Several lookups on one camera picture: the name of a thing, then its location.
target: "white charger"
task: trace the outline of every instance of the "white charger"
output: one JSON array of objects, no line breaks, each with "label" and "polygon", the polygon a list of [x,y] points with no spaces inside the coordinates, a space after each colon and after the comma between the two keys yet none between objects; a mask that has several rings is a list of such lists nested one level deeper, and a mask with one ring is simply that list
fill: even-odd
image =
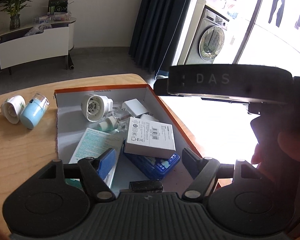
[{"label": "white charger", "polygon": [[133,117],[137,117],[137,118],[139,118],[143,114],[149,113],[149,111],[136,98],[123,102],[122,108],[127,109],[127,111]]}]

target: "green leaves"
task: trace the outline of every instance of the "green leaves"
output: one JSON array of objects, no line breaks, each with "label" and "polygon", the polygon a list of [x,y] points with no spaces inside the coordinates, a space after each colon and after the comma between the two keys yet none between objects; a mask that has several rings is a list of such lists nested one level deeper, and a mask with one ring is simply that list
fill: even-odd
[{"label": "green leaves", "polygon": [[25,8],[29,7],[26,2],[31,2],[31,0],[4,0],[1,12],[8,12],[10,16],[18,15],[19,12]]}]

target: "white box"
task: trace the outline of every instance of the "white box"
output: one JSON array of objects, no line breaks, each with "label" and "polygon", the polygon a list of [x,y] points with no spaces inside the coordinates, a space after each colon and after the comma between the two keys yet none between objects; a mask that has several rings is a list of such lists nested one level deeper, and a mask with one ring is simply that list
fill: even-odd
[{"label": "white box", "polygon": [[172,125],[131,117],[124,151],[169,159],[176,151]]}]

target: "light blue container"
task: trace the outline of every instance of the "light blue container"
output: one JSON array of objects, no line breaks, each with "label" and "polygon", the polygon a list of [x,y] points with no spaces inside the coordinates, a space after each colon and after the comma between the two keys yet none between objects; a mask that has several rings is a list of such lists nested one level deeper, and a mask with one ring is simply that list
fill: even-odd
[{"label": "light blue container", "polygon": [[20,114],[21,123],[33,129],[49,107],[49,101],[41,94],[35,94]]}]

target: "metal rivet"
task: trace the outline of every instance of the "metal rivet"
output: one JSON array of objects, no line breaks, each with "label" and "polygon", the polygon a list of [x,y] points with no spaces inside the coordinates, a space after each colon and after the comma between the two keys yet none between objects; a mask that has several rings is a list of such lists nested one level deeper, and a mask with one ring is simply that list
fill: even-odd
[{"label": "metal rivet", "polygon": [[185,192],[187,198],[198,198],[201,196],[201,193],[196,190],[188,190]]},{"label": "metal rivet", "polygon": [[98,199],[110,199],[112,198],[112,193],[109,191],[101,191],[97,194]]}]

